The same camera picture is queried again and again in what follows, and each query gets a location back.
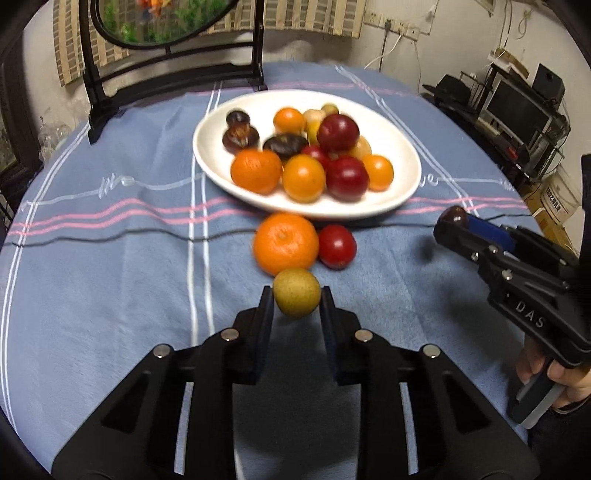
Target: bamboo blind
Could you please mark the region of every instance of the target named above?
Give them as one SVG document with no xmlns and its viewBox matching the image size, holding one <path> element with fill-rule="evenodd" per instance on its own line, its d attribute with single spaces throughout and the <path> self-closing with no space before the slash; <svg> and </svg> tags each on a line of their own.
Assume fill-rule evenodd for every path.
<svg viewBox="0 0 591 480">
<path fill-rule="evenodd" d="M 120 9 L 119 20 L 135 15 L 135 0 L 129 8 Z M 256 0 L 241 0 L 236 8 L 205 34 L 252 30 Z M 266 30 L 303 30 L 359 38 L 366 0 L 266 0 Z M 53 0 L 53 39 L 57 71 L 62 86 L 82 75 L 84 60 L 80 47 L 78 1 Z M 108 43 L 99 36 L 90 22 L 90 42 L 95 63 L 105 66 L 121 60 L 130 51 Z"/>
</svg>

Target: red fruit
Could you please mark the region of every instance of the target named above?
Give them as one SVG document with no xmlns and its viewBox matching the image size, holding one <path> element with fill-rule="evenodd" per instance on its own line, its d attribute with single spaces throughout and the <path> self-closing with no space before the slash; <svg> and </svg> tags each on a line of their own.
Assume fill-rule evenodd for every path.
<svg viewBox="0 0 591 480">
<path fill-rule="evenodd" d="M 357 254 L 355 238 L 342 225 L 325 226 L 318 235 L 321 262 L 333 270 L 347 267 Z"/>
<path fill-rule="evenodd" d="M 334 113 L 322 120 L 316 138 L 325 152 L 349 151 L 359 140 L 359 127 L 351 117 Z"/>
<path fill-rule="evenodd" d="M 304 147 L 301 153 L 318 160 L 324 167 L 325 171 L 328 169 L 330 162 L 332 162 L 330 157 L 318 145 L 309 145 L 308 147 Z"/>
<path fill-rule="evenodd" d="M 326 171 L 326 187 L 342 202 L 356 202 L 369 186 L 369 175 L 363 162 L 353 157 L 339 157 L 330 162 Z"/>
</svg>

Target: mirror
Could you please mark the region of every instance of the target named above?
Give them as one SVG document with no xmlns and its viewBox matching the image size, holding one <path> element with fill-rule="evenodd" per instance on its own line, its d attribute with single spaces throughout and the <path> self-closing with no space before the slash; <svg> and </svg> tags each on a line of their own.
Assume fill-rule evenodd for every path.
<svg viewBox="0 0 591 480">
<path fill-rule="evenodd" d="M 150 48 L 191 37 L 223 18 L 238 0 L 94 0 L 95 27 L 107 40 Z"/>
</svg>

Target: speaker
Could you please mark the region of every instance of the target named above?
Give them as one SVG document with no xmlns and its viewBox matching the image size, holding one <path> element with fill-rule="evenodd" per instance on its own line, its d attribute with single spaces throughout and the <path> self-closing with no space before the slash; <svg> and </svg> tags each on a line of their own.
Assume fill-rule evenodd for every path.
<svg viewBox="0 0 591 480">
<path fill-rule="evenodd" d="M 538 73 L 535 74 L 534 90 L 558 107 L 564 96 L 564 82 L 562 78 L 540 63 Z"/>
</svg>

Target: finger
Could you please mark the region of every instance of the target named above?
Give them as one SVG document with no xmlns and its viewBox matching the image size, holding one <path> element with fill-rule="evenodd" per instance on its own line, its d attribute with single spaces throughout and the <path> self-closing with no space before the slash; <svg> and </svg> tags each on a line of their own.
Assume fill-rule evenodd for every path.
<svg viewBox="0 0 591 480">
<path fill-rule="evenodd" d="M 521 380 L 521 383 L 523 384 L 526 384 L 528 381 L 530 381 L 530 378 L 534 375 L 534 373 L 531 371 L 530 362 L 527 359 L 525 350 L 522 350 L 519 353 L 515 369 L 517 370 L 517 376 L 519 377 L 519 380 Z"/>
<path fill-rule="evenodd" d="M 559 398 L 552 403 L 554 408 L 564 408 L 571 403 L 585 400 L 591 395 L 591 387 L 586 388 L 566 388 Z"/>
<path fill-rule="evenodd" d="M 590 367 L 582 365 L 577 368 L 565 368 L 556 360 L 552 362 L 548 369 L 548 378 L 556 383 L 574 388 L 591 387 Z"/>
<path fill-rule="evenodd" d="M 538 342 L 533 338 L 526 336 L 524 342 L 524 349 L 530 363 L 531 371 L 536 374 L 539 373 L 544 366 L 544 352 Z"/>
</svg>

